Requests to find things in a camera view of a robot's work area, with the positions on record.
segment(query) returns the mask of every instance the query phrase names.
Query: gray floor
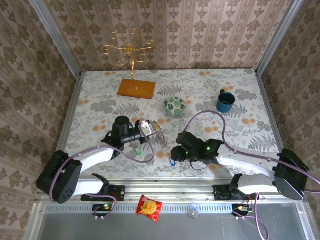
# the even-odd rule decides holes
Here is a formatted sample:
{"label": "gray floor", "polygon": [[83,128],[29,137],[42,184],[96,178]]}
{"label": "gray floor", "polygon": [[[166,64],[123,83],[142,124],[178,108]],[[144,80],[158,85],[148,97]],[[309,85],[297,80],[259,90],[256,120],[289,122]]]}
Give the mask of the gray floor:
{"label": "gray floor", "polygon": [[[258,206],[270,240],[305,240],[294,204]],[[45,214],[40,240],[259,240],[253,219],[236,220],[231,214],[160,214],[157,223],[144,215],[112,214],[95,221],[91,214]]]}

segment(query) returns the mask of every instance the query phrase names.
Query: blue mug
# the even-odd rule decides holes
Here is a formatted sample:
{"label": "blue mug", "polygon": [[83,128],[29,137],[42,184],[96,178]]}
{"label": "blue mug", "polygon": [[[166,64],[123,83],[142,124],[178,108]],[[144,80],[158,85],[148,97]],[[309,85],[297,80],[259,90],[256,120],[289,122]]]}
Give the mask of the blue mug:
{"label": "blue mug", "polygon": [[221,113],[227,113],[231,110],[236,101],[236,97],[230,93],[221,89],[218,101],[216,102],[216,109]]}

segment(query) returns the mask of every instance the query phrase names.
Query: red snack bag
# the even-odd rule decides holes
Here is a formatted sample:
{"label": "red snack bag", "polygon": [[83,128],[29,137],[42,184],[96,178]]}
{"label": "red snack bag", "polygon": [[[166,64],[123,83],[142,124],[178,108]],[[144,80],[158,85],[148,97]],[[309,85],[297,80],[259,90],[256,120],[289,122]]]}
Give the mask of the red snack bag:
{"label": "red snack bag", "polygon": [[151,200],[145,197],[145,195],[142,195],[135,214],[144,214],[156,223],[158,222],[162,204],[162,202]]}

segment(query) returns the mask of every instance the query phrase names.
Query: gold candelabra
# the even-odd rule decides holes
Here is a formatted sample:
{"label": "gold candelabra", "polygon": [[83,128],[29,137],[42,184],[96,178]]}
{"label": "gold candelabra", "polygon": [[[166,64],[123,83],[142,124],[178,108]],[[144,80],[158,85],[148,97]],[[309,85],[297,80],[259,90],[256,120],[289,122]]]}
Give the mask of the gold candelabra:
{"label": "gold candelabra", "polygon": [[[115,64],[119,67],[121,66],[124,66],[128,60],[126,58],[124,58],[124,56],[126,54],[130,55],[131,57],[131,60],[130,60],[130,66],[131,66],[131,80],[133,80],[134,82],[134,86],[135,86],[135,89],[138,90],[138,86],[137,86],[137,82],[134,78],[134,75],[135,75],[135,65],[136,63],[143,63],[146,58],[147,58],[147,55],[145,55],[143,52],[142,53],[139,53],[137,51],[143,51],[143,50],[148,50],[148,49],[154,49],[156,47],[156,43],[149,39],[146,43],[146,47],[141,47],[141,48],[137,48],[136,47],[136,44],[137,42],[139,41],[139,38],[142,34],[142,31],[141,29],[139,28],[134,28],[132,31],[131,31],[131,34],[133,36],[137,36],[134,43],[133,44],[129,44],[124,35],[119,32],[119,31],[114,31],[113,33],[111,33],[111,39],[112,40],[116,40],[117,39],[117,35],[121,35],[121,38],[122,38],[122,41],[124,42],[124,45],[125,47],[117,47],[117,46],[112,46],[112,45],[104,45],[102,48],[101,48],[101,53],[104,54],[104,55],[108,55],[110,53],[110,48],[112,49],[117,49],[117,50],[122,50],[123,54],[115,57],[113,59],[113,61],[115,62]],[[138,58],[135,57],[135,55],[133,54],[133,52],[137,53],[138,54]]]}

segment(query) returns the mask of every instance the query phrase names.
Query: patterned wallpaper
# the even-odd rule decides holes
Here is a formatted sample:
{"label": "patterned wallpaper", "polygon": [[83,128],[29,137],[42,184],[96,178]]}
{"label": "patterned wallpaper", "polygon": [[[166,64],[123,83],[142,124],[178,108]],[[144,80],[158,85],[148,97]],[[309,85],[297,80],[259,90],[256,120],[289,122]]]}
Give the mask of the patterned wallpaper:
{"label": "patterned wallpaper", "polygon": [[[305,0],[263,72],[286,148],[320,176],[320,1]],[[314,181],[309,189],[319,189]],[[320,197],[309,195],[318,226]]]}
{"label": "patterned wallpaper", "polygon": [[22,239],[75,79],[27,0],[0,1],[0,239]]}
{"label": "patterned wallpaper", "polygon": [[146,50],[137,69],[253,68],[259,61],[289,0],[45,0],[82,71],[123,70],[100,54],[114,31],[133,43],[142,29]]}

